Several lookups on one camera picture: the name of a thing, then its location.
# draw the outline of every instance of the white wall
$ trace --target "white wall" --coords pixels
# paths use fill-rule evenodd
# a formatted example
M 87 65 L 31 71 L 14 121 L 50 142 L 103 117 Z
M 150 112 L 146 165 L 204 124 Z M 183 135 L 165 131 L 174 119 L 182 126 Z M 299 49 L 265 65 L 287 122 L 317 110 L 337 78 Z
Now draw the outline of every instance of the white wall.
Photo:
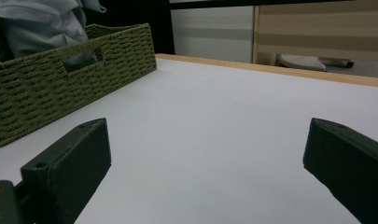
M 175 53 L 250 63 L 252 22 L 253 7 L 173 10 Z

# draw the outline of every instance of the table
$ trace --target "table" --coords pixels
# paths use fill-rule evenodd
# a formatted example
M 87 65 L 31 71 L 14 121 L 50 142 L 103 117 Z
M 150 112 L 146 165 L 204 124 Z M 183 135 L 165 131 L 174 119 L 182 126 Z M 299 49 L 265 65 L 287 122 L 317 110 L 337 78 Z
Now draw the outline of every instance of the table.
M 107 118 L 112 166 L 77 223 L 357 223 L 302 155 L 312 117 L 378 141 L 378 78 L 172 55 L 157 63 L 1 147 L 0 179 L 17 184 L 28 160 Z

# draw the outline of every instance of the green woven basket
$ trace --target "green woven basket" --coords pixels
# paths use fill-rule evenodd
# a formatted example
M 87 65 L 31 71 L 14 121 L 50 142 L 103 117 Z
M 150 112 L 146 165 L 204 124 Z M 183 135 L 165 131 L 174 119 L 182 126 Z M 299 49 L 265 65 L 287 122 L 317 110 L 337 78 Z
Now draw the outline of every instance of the green woven basket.
M 0 147 L 156 69 L 148 24 L 86 31 L 86 43 L 0 63 Z M 65 70 L 63 59 L 87 51 L 98 63 Z

